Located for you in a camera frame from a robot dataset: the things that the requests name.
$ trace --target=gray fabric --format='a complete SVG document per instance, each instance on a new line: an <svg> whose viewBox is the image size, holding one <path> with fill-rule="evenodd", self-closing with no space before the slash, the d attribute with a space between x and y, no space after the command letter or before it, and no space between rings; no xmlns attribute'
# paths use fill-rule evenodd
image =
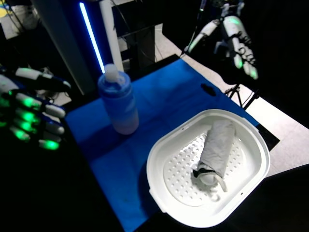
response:
<svg viewBox="0 0 309 232"><path fill-rule="evenodd" d="M235 128L232 121L215 121L208 131L197 169L214 170L220 177L223 177L234 135Z"/></svg>

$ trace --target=blue bottle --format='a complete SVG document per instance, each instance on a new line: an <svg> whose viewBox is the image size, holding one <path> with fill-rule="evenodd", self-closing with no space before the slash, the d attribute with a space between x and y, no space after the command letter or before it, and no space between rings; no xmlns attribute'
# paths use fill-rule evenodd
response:
<svg viewBox="0 0 309 232"><path fill-rule="evenodd" d="M132 134L139 126L130 77L118 71L114 64L105 65L98 80L98 90L114 129L120 134Z"/></svg>

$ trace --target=white tray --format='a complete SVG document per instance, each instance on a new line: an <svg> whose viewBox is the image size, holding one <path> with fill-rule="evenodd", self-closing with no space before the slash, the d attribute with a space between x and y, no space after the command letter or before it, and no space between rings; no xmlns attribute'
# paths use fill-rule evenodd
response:
<svg viewBox="0 0 309 232"><path fill-rule="evenodd" d="M229 119L236 128L224 180L203 185L192 175L205 136L213 121ZM162 212L192 227L205 228L224 221L267 175L269 151L262 136L245 118L224 110L205 110L161 139L147 159L150 194Z"/></svg>

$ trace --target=blue tablecloth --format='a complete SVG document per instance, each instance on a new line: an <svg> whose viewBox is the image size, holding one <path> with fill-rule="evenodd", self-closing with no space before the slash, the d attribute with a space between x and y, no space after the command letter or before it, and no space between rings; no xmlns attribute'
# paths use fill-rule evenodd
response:
<svg viewBox="0 0 309 232"><path fill-rule="evenodd" d="M207 94L201 83L214 88ZM125 231L133 231L158 207L149 194L146 161L162 136L206 109L223 109L254 120L181 59L133 83L140 126L117 134L101 99L66 116L66 122Z"/></svg>

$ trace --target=white bottle cap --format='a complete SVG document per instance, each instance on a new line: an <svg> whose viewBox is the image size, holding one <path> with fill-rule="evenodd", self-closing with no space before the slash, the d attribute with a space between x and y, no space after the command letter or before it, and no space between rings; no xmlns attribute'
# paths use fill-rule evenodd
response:
<svg viewBox="0 0 309 232"><path fill-rule="evenodd" d="M123 76L119 75L118 69L114 64L105 65L105 80L110 83L123 84L125 79Z"/></svg>

